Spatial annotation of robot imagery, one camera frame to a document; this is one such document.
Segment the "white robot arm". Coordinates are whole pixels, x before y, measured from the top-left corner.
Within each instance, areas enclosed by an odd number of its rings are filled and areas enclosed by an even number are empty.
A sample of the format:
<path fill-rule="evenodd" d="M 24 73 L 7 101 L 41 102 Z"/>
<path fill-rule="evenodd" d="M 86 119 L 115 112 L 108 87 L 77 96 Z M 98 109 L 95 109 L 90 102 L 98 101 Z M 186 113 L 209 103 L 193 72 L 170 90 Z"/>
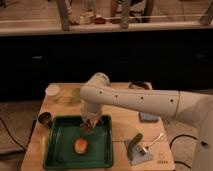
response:
<path fill-rule="evenodd" d="M 213 95 L 175 90 L 117 89 L 104 73 L 94 74 L 80 88 L 84 121 L 93 127 L 103 105 L 175 118 L 198 129 L 191 171 L 213 171 Z"/>

